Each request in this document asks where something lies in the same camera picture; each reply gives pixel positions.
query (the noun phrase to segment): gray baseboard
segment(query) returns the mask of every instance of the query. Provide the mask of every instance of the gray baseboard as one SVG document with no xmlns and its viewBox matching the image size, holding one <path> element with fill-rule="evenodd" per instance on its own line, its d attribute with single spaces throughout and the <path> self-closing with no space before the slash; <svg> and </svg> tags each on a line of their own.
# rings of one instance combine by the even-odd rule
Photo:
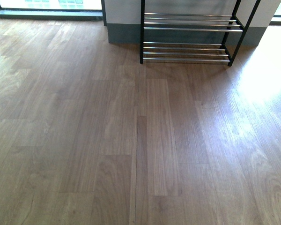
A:
<svg viewBox="0 0 281 225">
<path fill-rule="evenodd" d="M 108 23 L 108 38 L 110 43 L 139 43 L 139 24 Z M 250 27 L 243 41 L 243 45 L 257 46 L 266 31 L 263 27 Z M 145 41 L 174 42 L 174 43 L 221 43 L 224 32 L 192 32 L 176 30 L 148 30 Z M 227 40 L 228 45 L 236 45 L 240 34 L 230 33 Z"/>
</svg>

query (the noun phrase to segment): black metal frame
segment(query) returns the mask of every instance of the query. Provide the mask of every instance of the black metal frame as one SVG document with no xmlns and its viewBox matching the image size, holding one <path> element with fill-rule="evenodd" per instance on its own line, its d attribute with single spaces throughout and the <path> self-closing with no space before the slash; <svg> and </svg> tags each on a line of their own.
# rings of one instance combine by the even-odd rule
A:
<svg viewBox="0 0 281 225">
<path fill-rule="evenodd" d="M 256 13 L 256 10 L 260 4 L 261 0 L 256 0 L 255 5 L 251 11 L 251 14 L 248 18 L 248 21 L 246 25 L 244 26 L 238 19 L 237 17 L 237 11 L 240 7 L 241 0 L 236 0 L 232 15 L 192 15 L 192 14 L 161 14 L 161 13 L 145 13 L 145 0 L 141 0 L 141 21 L 140 21 L 140 63 L 142 64 L 144 60 L 157 60 L 157 61 L 194 61 L 194 62 L 210 62 L 210 63 L 222 63 L 222 62 L 227 62 L 228 66 L 232 66 L 235 57 L 239 51 L 239 48 L 244 40 L 244 37 L 248 31 L 248 28 L 252 22 L 252 19 Z M 223 19 L 216 19 L 214 20 L 213 18 L 225 18 L 229 17 L 227 20 Z M 146 22 L 146 20 L 151 20 L 151 21 L 156 21 L 156 20 L 161 20 L 161 21 L 174 21 L 171 23 L 168 22 Z M 184 23 L 176 23 L 176 21 L 187 21 L 187 22 L 194 22 L 194 21 L 218 21 L 219 24 L 201 24 L 201 23 L 190 23 L 189 25 L 191 26 L 196 26 L 200 25 L 201 27 L 209 27 L 209 28 L 177 28 L 175 26 L 177 25 L 185 25 Z M 187 30 L 187 31 L 207 31 L 207 32 L 225 32 L 225 35 L 223 37 L 222 43 L 218 45 L 213 45 L 213 44 L 187 44 L 187 43 L 157 43 L 157 42 L 144 42 L 144 35 L 145 35 L 145 30 Z M 238 41 L 238 44 L 236 45 L 236 48 L 233 52 L 233 54 L 230 54 L 227 47 L 226 47 L 226 42 L 229 36 L 229 33 L 231 32 L 241 32 L 242 35 Z M 168 44 L 171 47 L 161 47 L 161 45 Z M 174 53 L 173 51 L 180 51 L 183 50 L 183 47 L 181 48 L 180 46 L 184 45 L 185 50 L 195 50 L 199 53 L 181 53 L 182 58 L 173 58 L 173 55 L 179 55 L 178 52 Z M 144 52 L 144 49 L 154 49 L 154 50 L 170 50 L 169 52 Z M 206 50 L 212 51 L 213 53 L 207 54 Z M 172 58 L 166 58 L 166 57 L 144 57 L 145 55 L 170 55 Z M 186 58 L 185 56 L 190 56 L 190 55 L 195 55 L 195 56 L 207 56 L 205 59 L 198 59 L 198 58 Z M 225 56 L 224 59 L 218 59 L 219 56 Z"/>
</svg>

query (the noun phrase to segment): wall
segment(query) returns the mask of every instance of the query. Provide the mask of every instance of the wall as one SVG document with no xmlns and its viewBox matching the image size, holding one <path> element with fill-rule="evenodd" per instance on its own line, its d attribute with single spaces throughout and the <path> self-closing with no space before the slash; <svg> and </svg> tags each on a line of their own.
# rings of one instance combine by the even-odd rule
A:
<svg viewBox="0 0 281 225">
<path fill-rule="evenodd" d="M 231 14 L 236 0 L 147 0 L 146 11 L 179 12 L 189 14 Z M 261 0 L 251 26 L 244 40 L 245 45 L 258 45 L 281 0 Z M 237 16 L 242 23 L 246 20 L 255 1 L 243 0 Z M 141 1 L 105 0 L 109 42 L 138 43 L 140 37 Z M 189 37 L 187 34 L 173 34 L 172 38 Z M 238 38 L 230 37 L 231 43 Z"/>
</svg>

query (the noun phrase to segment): window sill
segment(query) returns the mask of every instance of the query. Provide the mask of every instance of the window sill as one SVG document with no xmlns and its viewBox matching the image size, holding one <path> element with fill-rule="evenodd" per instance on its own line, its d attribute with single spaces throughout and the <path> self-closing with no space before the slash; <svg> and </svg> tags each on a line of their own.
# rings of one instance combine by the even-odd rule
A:
<svg viewBox="0 0 281 225">
<path fill-rule="evenodd" d="M 0 10 L 3 19 L 101 21 L 102 12 Z"/>
<path fill-rule="evenodd" d="M 281 17 L 273 17 L 270 25 L 281 25 Z"/>
</svg>

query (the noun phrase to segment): laminate floor plank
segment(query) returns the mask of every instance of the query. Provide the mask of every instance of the laminate floor plank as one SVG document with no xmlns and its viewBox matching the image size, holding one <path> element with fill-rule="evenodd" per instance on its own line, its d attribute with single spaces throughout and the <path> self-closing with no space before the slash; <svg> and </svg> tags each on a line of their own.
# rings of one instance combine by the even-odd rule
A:
<svg viewBox="0 0 281 225">
<path fill-rule="evenodd" d="M 171 117 L 179 163 L 209 163 L 199 117 L 189 88 L 186 68 L 172 68 L 168 76 Z"/>
<path fill-rule="evenodd" d="M 261 225 L 262 220 L 253 195 L 247 186 L 238 160 L 237 148 L 226 133 L 225 117 L 216 102 L 196 102 L 199 120 L 206 140 L 214 185 L 222 209 L 224 223 Z"/>
<path fill-rule="evenodd" d="M 137 120 L 134 113 L 134 82 L 112 82 L 111 98 L 104 121 L 104 138 L 100 149 L 105 155 L 131 155 Z"/>
<path fill-rule="evenodd" d="M 50 224 L 89 225 L 93 200 L 93 192 L 60 193 Z"/>
<path fill-rule="evenodd" d="M 150 196 L 149 223 L 162 225 L 186 225 L 183 197 L 178 196 Z"/>
<path fill-rule="evenodd" d="M 178 196 L 178 160 L 168 82 L 147 79 L 149 195 Z"/>
<path fill-rule="evenodd" d="M 210 165 L 180 164 L 179 166 L 186 224 L 224 224 Z"/>
<path fill-rule="evenodd" d="M 9 224 L 49 224 L 59 197 L 62 175 L 73 148 L 84 101 L 65 100 L 49 130 L 43 147 L 16 147 L 26 151 L 28 163 L 20 178 L 20 191 L 13 193 L 15 202 Z"/>
<path fill-rule="evenodd" d="M 101 156 L 91 212 L 92 225 L 129 224 L 131 156 Z"/>
<path fill-rule="evenodd" d="M 0 224 L 11 224 L 21 201 L 33 153 L 40 147 L 12 147 L 0 167 Z"/>
<path fill-rule="evenodd" d="M 94 190 L 100 146 L 104 137 L 104 119 L 111 98 L 111 83 L 93 81 L 89 87 L 88 97 L 60 192 Z"/>
<path fill-rule="evenodd" d="M 137 126 L 137 167 L 136 167 L 136 208 L 135 224 L 148 225 L 148 148 L 147 118 L 138 117 Z"/>
<path fill-rule="evenodd" d="M 0 167 L 22 128 L 21 120 L 0 121 Z"/>
<path fill-rule="evenodd" d="M 0 225 L 281 224 L 277 37 L 139 64 L 102 21 L 0 19 Z"/>
</svg>

